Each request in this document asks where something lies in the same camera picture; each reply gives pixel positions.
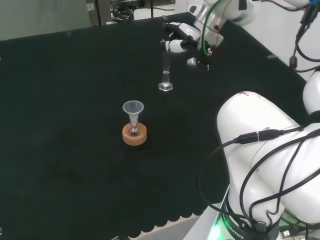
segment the orange cork stand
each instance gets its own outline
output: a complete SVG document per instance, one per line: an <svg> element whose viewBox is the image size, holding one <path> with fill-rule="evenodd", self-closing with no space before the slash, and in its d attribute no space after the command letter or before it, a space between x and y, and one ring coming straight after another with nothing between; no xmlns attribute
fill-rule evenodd
<svg viewBox="0 0 320 240"><path fill-rule="evenodd" d="M141 127L142 127L142 133L139 136L129 136L127 134L127 127L130 123L128 123L127 125L125 125L122 129L122 137L123 137L123 141L131 146L138 146L143 144L146 140L147 140L147 128L145 125L143 125L141 122Z"/></svg>

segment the green led light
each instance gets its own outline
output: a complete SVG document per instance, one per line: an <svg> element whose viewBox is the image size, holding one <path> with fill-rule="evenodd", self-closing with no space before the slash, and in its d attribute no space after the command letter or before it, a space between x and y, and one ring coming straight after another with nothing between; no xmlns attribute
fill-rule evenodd
<svg viewBox="0 0 320 240"><path fill-rule="evenodd" d="M218 240L220 237L220 228L219 225L213 225L208 238L206 240Z"/></svg>

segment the cable connector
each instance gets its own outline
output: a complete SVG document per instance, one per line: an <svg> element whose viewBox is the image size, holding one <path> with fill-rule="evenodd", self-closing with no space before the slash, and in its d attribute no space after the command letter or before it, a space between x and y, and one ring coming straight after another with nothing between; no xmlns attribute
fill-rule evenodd
<svg viewBox="0 0 320 240"><path fill-rule="evenodd" d="M296 69L298 66L298 59L296 56L291 56L289 60L289 67L291 69Z"/></svg>
<svg viewBox="0 0 320 240"><path fill-rule="evenodd" d="M276 139L283 134L285 134L283 130L268 129L268 130L263 130L259 132L254 131L254 132L242 134L233 140L235 141L236 144L251 144L259 141Z"/></svg>

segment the table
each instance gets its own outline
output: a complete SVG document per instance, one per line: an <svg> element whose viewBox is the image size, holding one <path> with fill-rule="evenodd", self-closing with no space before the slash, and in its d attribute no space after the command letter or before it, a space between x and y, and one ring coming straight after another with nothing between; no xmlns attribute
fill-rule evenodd
<svg viewBox="0 0 320 240"><path fill-rule="evenodd" d="M168 17L192 24L188 14ZM201 161L219 143L216 115L240 91L268 98L298 123L305 81L242 28L227 23L209 73L171 60L174 89L160 92L162 18L0 42L0 227L3 240L136 237L206 205ZM122 141L122 105L144 103L142 147ZM219 202L223 157L205 172Z"/></svg>

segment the funnel stem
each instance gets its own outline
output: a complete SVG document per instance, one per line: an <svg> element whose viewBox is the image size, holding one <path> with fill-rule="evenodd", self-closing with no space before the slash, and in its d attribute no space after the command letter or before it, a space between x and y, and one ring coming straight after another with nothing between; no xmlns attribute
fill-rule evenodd
<svg viewBox="0 0 320 240"><path fill-rule="evenodd" d="M138 115L132 115L130 116L130 123L132 126L136 126L138 123Z"/></svg>

